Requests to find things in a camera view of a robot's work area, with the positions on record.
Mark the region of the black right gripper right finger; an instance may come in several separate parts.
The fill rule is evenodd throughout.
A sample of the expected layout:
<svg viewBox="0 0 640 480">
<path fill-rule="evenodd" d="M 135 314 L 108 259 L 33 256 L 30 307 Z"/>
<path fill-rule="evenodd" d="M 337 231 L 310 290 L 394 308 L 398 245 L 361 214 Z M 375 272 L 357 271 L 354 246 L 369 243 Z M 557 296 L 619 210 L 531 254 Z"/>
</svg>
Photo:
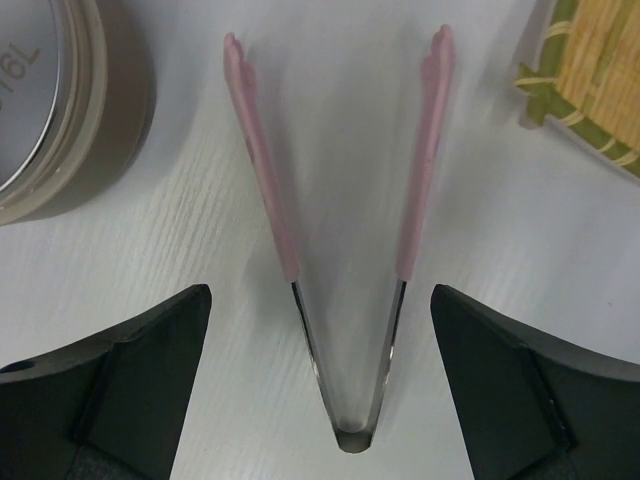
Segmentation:
<svg viewBox="0 0 640 480">
<path fill-rule="evenodd" d="M 431 315 L 477 479 L 636 479 L 639 367 L 446 285 Z"/>
</svg>

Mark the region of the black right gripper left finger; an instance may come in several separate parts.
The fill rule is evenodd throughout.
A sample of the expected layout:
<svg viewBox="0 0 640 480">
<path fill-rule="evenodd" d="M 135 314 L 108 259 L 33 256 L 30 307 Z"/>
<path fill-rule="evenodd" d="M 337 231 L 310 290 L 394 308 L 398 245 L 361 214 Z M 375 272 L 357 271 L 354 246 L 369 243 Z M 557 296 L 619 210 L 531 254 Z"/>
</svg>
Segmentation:
<svg viewBox="0 0 640 480">
<path fill-rule="evenodd" d="M 211 292 L 1 370 L 4 479 L 167 479 L 201 359 Z"/>
</svg>

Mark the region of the pink cat paw tongs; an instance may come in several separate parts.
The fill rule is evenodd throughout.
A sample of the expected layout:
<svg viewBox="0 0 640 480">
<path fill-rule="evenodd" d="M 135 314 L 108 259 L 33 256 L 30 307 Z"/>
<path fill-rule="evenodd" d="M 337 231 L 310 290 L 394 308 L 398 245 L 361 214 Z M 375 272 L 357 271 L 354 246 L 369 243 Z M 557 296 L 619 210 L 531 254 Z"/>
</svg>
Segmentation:
<svg viewBox="0 0 640 480">
<path fill-rule="evenodd" d="M 423 107 L 399 235 L 394 285 L 388 290 L 392 295 L 390 309 L 382 315 L 368 312 L 344 325 L 329 318 L 313 319 L 306 308 L 293 235 L 258 113 L 255 70 L 233 34 L 224 39 L 223 63 L 275 249 L 299 312 L 312 369 L 337 445 L 346 453 L 361 453 L 371 446 L 378 426 L 407 284 L 421 243 L 455 67 L 453 31 L 448 25 L 436 31 L 420 66 Z"/>
</svg>

